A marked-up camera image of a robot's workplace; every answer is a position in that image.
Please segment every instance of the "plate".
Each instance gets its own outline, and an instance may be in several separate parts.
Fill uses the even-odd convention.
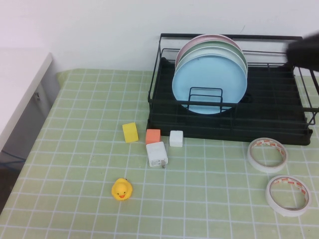
[[[216,34],[204,34],[204,35],[200,35],[197,37],[194,37],[192,40],[190,40],[188,43],[186,43],[178,52],[177,56],[176,56],[176,61],[175,61],[175,68],[177,67],[179,60],[181,59],[182,55],[184,55],[184,53],[190,49],[191,47],[201,43],[201,42],[205,42],[205,41],[224,41],[224,42],[228,42],[232,45],[234,45],[235,47],[237,47],[240,51],[240,47],[236,44],[236,42],[234,42],[232,39],[228,38],[227,36],[224,35],[216,35]]]
[[[235,47],[234,45],[232,44],[229,44],[227,42],[223,42],[223,41],[205,41],[205,42],[202,42],[202,43],[199,43],[193,47],[191,47],[190,49],[188,49],[184,55],[182,55],[182,57],[180,58],[179,60],[179,63],[178,65],[181,63],[182,59],[190,52],[194,51],[194,50],[197,50],[197,49],[200,49],[200,48],[203,48],[203,47],[209,47],[209,46],[217,46],[217,47],[223,47],[223,48],[226,48],[232,52],[234,52],[235,54],[237,54],[241,59],[242,61],[244,62],[245,64],[245,68],[246,68],[246,71],[248,70],[248,64],[247,64],[247,61],[246,61],[246,58],[243,54],[243,52],[241,50],[239,50],[237,47]]]
[[[193,88],[191,101],[221,102],[221,90],[216,89],[221,88],[224,103],[238,103],[246,92],[247,78],[243,69],[227,57],[197,56],[181,65],[174,75],[172,91],[176,100],[188,101],[192,87],[215,89]],[[220,113],[220,107],[215,106],[189,106],[188,109],[205,115]],[[223,107],[222,112],[227,109],[229,107]]]
[[[244,70],[245,75],[247,77],[247,67],[244,61],[235,52],[228,50],[226,48],[217,47],[217,46],[207,46],[207,47],[199,48],[189,52],[179,61],[176,71],[189,60],[197,56],[210,55],[210,54],[224,56],[228,58],[229,60],[234,61]]]

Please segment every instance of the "metal wire rack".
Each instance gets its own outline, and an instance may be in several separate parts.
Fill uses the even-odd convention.
[[[237,103],[223,102],[223,89],[219,102],[196,102],[189,91],[188,101],[177,101],[172,93],[172,80],[175,72],[174,53],[179,48],[161,46],[163,39],[191,39],[199,34],[162,33],[153,78],[150,85],[148,102],[150,114],[147,128],[161,129],[162,135],[171,130],[182,130],[185,137],[222,139],[234,141],[252,141],[259,137],[274,138],[284,144],[308,145],[312,130],[309,125],[316,123],[318,108],[312,106],[302,71],[299,68],[301,86],[304,89],[306,103],[300,96],[295,67],[288,63],[248,62],[247,91]],[[293,41],[302,39],[294,36],[226,35],[234,40],[248,41]],[[244,50],[246,54],[276,55],[282,52]],[[310,71],[313,85],[319,95],[316,77]],[[202,115],[191,112],[190,106],[219,107],[220,113]]]

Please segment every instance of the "rubber duck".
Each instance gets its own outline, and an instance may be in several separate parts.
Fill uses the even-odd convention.
[[[127,179],[119,178],[114,183],[111,192],[116,200],[123,201],[130,198],[133,192],[133,187]]]

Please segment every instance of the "masking tape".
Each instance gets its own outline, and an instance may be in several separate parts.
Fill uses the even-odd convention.
[[[271,187],[277,183],[289,183],[289,184],[299,188],[299,190],[302,192],[302,194],[305,197],[304,206],[301,208],[285,208],[285,207],[279,205],[278,203],[276,203],[273,196],[272,196]],[[299,179],[297,179],[293,176],[288,176],[288,175],[280,175],[280,176],[276,176],[276,177],[272,178],[266,187],[265,195],[266,195],[266,200],[267,200],[267,203],[269,204],[269,206],[272,209],[274,209],[274,211],[283,215],[284,217],[298,217],[298,216],[302,215],[308,209],[308,207],[310,206],[311,201],[312,201],[311,194],[310,194],[308,187]]]
[[[265,166],[259,162],[256,161],[256,159],[254,159],[253,154],[252,154],[252,149],[258,145],[269,145],[272,147],[275,147],[279,153],[281,154],[283,161],[275,166]],[[285,165],[287,164],[287,160],[288,160],[288,152],[286,150],[286,148],[279,143],[278,141],[271,139],[271,138],[258,138],[255,139],[254,141],[252,141],[248,147],[248,151],[247,151],[247,157],[248,157],[248,161],[250,162],[250,164],[256,168],[259,171],[265,172],[265,173],[276,173],[280,170],[282,170]]]

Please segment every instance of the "orange cube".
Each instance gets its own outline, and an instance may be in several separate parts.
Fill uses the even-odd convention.
[[[157,143],[160,142],[160,129],[147,129],[145,143]]]

